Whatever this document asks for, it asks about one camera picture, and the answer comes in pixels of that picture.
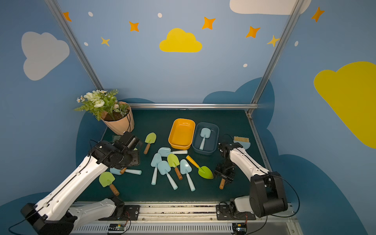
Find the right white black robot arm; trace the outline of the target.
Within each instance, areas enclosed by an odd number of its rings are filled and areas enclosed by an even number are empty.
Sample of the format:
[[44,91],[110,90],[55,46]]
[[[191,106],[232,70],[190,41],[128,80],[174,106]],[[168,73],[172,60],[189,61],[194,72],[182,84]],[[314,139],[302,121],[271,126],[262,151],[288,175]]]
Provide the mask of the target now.
[[218,149],[224,158],[215,169],[215,176],[221,178],[220,189],[234,179],[237,166],[250,184],[248,196],[231,201],[234,213],[250,212],[257,217],[273,215],[288,209],[284,183],[278,172],[271,172],[254,160],[239,143],[219,143]]

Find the blue-grey storage box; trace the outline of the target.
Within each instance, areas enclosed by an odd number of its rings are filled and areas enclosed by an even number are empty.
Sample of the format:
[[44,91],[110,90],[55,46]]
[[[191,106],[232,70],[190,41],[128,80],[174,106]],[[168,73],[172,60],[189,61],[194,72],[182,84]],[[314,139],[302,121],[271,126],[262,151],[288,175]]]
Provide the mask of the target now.
[[196,153],[210,156],[216,149],[219,127],[213,123],[200,122],[195,130],[192,147]]

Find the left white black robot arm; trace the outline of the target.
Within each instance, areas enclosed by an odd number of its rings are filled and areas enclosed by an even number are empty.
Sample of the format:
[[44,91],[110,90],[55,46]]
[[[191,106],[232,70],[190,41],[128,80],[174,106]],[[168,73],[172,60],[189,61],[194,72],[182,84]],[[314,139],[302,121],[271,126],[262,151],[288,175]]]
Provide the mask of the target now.
[[114,196],[82,207],[73,207],[75,200],[108,169],[139,165],[136,147],[139,138],[124,132],[113,144],[98,142],[82,163],[50,194],[36,204],[28,203],[21,214],[39,235],[69,235],[74,229],[96,220],[125,220],[127,212],[118,191],[110,186]]

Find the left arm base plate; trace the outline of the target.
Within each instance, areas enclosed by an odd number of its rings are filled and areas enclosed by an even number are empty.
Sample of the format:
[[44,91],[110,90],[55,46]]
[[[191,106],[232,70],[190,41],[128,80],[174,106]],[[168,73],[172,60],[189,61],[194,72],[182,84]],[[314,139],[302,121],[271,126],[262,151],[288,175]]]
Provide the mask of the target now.
[[131,221],[138,220],[140,205],[117,206],[113,214],[109,217],[100,218],[99,221]]

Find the yellow storage box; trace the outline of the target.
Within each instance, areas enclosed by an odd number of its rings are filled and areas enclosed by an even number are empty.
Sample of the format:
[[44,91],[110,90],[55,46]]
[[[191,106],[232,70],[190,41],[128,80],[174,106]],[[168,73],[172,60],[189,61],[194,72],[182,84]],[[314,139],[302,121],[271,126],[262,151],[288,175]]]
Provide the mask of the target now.
[[172,148],[188,150],[193,142],[195,122],[191,119],[178,118],[173,122],[168,142]]

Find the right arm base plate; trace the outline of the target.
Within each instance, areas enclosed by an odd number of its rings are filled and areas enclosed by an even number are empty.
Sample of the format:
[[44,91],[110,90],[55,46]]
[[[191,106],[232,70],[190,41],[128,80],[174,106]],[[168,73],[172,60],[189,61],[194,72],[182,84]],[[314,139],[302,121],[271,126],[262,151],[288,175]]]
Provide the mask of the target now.
[[215,208],[217,220],[256,220],[256,216],[251,212],[238,211],[234,202],[220,202]]

